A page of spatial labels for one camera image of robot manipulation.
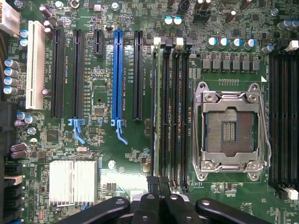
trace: blue pcie x16 slot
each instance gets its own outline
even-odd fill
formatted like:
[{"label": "blue pcie x16 slot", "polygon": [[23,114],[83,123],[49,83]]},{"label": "blue pcie x16 slot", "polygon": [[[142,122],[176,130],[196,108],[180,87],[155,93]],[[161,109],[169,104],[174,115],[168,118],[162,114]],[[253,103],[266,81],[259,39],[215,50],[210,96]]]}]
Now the blue pcie x16 slot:
[{"label": "blue pcie x16 slot", "polygon": [[117,138],[126,145],[128,141],[122,137],[125,122],[122,119],[122,82],[123,82],[123,31],[114,31],[114,60],[113,60],[113,93],[111,126],[116,127]]}]

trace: cpu socket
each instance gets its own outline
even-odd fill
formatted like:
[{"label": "cpu socket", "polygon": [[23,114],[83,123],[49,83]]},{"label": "cpu socket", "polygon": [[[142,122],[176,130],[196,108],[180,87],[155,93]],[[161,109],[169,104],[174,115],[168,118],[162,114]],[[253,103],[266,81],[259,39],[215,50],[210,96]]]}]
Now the cpu socket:
[{"label": "cpu socket", "polygon": [[200,82],[192,118],[192,163],[197,178],[204,181],[209,173],[242,172],[257,181],[264,167],[270,166],[266,130],[258,84],[251,84],[247,91],[210,91]]}]

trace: pci slot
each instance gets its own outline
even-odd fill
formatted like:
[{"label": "pci slot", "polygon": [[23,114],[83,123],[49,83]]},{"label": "pci slot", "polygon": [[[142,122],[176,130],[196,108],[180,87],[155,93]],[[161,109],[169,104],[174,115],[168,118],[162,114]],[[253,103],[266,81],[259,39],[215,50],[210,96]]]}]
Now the pci slot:
[{"label": "pci slot", "polygon": [[104,58],[105,51],[105,35],[103,30],[94,29],[93,31],[93,55]]},{"label": "pci slot", "polygon": [[26,109],[29,110],[43,109],[45,40],[44,26],[39,21],[29,21],[26,76]]},{"label": "pci slot", "polygon": [[84,47],[85,36],[81,29],[73,33],[73,83],[71,117],[83,117],[83,74],[84,74]]},{"label": "pci slot", "polygon": [[134,33],[134,98],[133,120],[142,120],[142,92],[143,92],[143,32]]},{"label": "pci slot", "polygon": [[53,31],[51,117],[61,119],[64,109],[64,31]]},{"label": "pci slot", "polygon": [[117,138],[127,145],[128,141],[122,136],[125,124],[122,119],[123,48],[123,31],[115,30],[111,126],[116,127]]}]

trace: blue plastic clip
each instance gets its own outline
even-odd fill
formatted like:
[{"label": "blue plastic clip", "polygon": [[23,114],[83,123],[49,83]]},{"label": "blue plastic clip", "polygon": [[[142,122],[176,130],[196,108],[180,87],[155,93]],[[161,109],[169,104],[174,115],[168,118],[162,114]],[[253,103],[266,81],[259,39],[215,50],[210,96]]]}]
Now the blue plastic clip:
[{"label": "blue plastic clip", "polygon": [[81,125],[85,125],[85,119],[69,119],[69,126],[74,126],[73,132],[75,139],[80,141],[81,144],[85,144],[85,141],[79,136],[79,133],[82,133]]}]

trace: white connector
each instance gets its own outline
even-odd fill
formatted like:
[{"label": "white connector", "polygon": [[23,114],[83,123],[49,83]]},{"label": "white connector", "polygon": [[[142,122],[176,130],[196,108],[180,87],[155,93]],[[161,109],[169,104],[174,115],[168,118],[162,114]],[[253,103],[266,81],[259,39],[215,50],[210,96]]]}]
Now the white connector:
[{"label": "white connector", "polygon": [[19,38],[20,35],[20,14],[15,11],[4,0],[0,0],[0,29],[4,32]]},{"label": "white connector", "polygon": [[28,22],[26,109],[43,109],[45,65],[45,27],[39,21]]}]

